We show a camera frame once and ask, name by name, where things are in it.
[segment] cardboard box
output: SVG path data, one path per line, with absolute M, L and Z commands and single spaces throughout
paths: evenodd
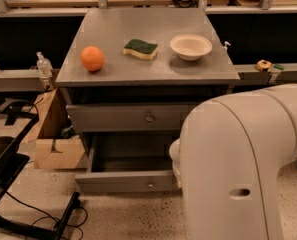
M 88 158 L 80 139 L 60 139 L 67 125 L 65 102 L 55 89 L 36 98 L 39 122 L 23 142 L 36 140 L 34 167 L 36 169 L 86 168 Z

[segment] orange ball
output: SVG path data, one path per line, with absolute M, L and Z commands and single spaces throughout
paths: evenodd
M 105 58 L 102 51 L 95 46 L 87 46 L 80 53 L 81 64 L 88 71 L 98 71 L 104 65 Z

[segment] cabinet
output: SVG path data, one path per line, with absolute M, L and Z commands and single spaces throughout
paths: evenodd
M 179 34 L 203 35 L 213 50 L 195 62 L 173 54 Z M 152 61 L 123 55 L 132 38 L 158 43 Z M 85 70 L 80 51 L 98 46 L 105 64 Z M 169 157 L 183 121 L 199 103 L 227 93 L 239 75 L 204 11 L 197 8 L 91 9 L 56 80 L 90 164 L 76 181 L 84 192 L 177 189 Z

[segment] gray tabletop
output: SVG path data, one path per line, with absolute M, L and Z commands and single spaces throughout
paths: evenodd
M 194 62 L 180 59 L 170 48 L 173 37 L 197 34 L 209 39 L 212 51 Z M 151 60 L 123 55 L 131 39 L 158 44 Z M 88 72 L 79 59 L 86 46 L 99 47 L 105 64 Z M 198 8 L 113 8 L 90 9 L 62 65 L 56 84 L 59 87 L 220 84 L 239 79 L 204 11 Z

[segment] white bowl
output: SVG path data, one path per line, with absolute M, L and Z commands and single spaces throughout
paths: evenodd
M 194 61 L 206 55 L 212 49 L 211 42 L 198 35 L 179 35 L 170 41 L 171 49 L 183 60 Z

